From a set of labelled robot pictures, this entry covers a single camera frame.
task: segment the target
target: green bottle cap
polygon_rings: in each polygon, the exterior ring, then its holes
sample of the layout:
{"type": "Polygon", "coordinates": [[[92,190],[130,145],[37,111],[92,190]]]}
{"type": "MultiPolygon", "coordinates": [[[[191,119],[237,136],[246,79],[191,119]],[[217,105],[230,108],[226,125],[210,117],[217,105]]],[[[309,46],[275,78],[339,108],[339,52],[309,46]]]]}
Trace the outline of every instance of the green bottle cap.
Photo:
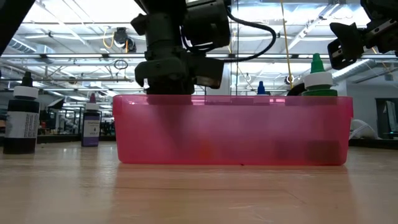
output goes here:
{"type": "Polygon", "coordinates": [[[313,55],[311,62],[311,74],[317,72],[325,72],[325,68],[323,68],[323,62],[321,60],[321,55],[318,53],[313,55]]]}

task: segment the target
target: bottle label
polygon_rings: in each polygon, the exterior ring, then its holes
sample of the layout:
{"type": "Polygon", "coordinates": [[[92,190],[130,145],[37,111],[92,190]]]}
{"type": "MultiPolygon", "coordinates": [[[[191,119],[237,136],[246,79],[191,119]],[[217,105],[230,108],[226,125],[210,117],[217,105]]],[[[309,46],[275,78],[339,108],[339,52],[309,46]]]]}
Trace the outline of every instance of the bottle label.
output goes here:
{"type": "Polygon", "coordinates": [[[98,145],[100,136],[100,117],[87,116],[85,117],[83,130],[83,145],[96,146],[98,145]]]}
{"type": "Polygon", "coordinates": [[[38,128],[38,113],[7,112],[6,138],[37,138],[38,128]]]}

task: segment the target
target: purple bottle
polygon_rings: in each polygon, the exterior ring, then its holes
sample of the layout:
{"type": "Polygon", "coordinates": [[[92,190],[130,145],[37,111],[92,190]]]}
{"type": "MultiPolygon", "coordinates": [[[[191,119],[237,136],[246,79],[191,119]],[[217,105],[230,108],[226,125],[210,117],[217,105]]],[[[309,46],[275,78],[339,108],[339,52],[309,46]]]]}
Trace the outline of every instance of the purple bottle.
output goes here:
{"type": "Polygon", "coordinates": [[[100,106],[95,102],[95,94],[92,93],[90,102],[86,104],[83,113],[83,132],[81,134],[81,146],[97,147],[100,141],[100,106]]]}

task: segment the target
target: white bottle cap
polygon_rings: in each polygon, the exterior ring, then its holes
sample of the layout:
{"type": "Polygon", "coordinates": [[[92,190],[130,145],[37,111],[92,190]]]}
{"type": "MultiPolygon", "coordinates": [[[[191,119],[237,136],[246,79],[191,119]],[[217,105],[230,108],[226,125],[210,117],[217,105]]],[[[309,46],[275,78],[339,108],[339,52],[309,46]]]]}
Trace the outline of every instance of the white bottle cap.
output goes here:
{"type": "Polygon", "coordinates": [[[15,86],[14,96],[28,96],[37,99],[39,97],[39,89],[29,86],[15,86]]]}
{"type": "Polygon", "coordinates": [[[100,106],[95,103],[86,103],[86,110],[100,110],[100,106]]]}
{"type": "Polygon", "coordinates": [[[304,77],[305,88],[316,85],[333,85],[333,76],[330,72],[317,72],[304,77]]]}

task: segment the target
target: black cable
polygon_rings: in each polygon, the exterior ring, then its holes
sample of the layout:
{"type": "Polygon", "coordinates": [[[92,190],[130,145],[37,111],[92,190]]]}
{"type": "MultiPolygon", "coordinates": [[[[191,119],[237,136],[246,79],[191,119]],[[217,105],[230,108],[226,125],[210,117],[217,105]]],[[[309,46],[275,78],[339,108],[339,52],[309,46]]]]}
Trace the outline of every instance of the black cable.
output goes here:
{"type": "Polygon", "coordinates": [[[276,42],[276,32],[273,30],[273,28],[271,28],[271,27],[269,27],[269,26],[266,26],[266,25],[256,24],[256,23],[254,23],[254,22],[248,22],[248,21],[244,21],[244,20],[235,18],[235,17],[232,15],[232,13],[228,10],[228,7],[227,7],[227,6],[225,6],[225,9],[226,9],[226,14],[227,14],[228,17],[229,17],[230,19],[232,19],[233,21],[235,21],[235,22],[237,22],[237,23],[240,23],[240,24],[242,24],[242,25],[245,25],[245,26],[249,26],[249,27],[253,27],[253,28],[258,28],[258,29],[266,30],[266,31],[268,31],[268,32],[271,33],[271,35],[272,35],[272,40],[271,40],[271,43],[269,43],[269,45],[268,45],[264,50],[262,50],[262,51],[260,51],[260,52],[258,52],[258,53],[256,53],[256,54],[254,54],[254,55],[252,55],[252,56],[245,57],[245,58],[232,58],[232,59],[226,59],[226,60],[224,60],[224,62],[226,62],[226,63],[230,63],[230,62],[245,62],[245,61],[248,61],[248,60],[252,60],[252,59],[254,59],[254,58],[258,58],[258,56],[260,56],[260,55],[266,53],[266,52],[267,52],[269,49],[271,49],[271,47],[275,44],[275,42],[276,42]]]}
{"type": "Polygon", "coordinates": [[[185,37],[184,34],[184,29],[181,30],[181,38],[182,38],[182,43],[184,46],[187,48],[192,53],[207,53],[211,50],[216,49],[214,44],[205,44],[205,45],[199,45],[199,46],[189,46],[187,43],[187,38],[185,37]]]}
{"type": "Polygon", "coordinates": [[[113,66],[118,70],[123,70],[128,68],[129,64],[123,59],[118,59],[113,63],[113,66]]]}

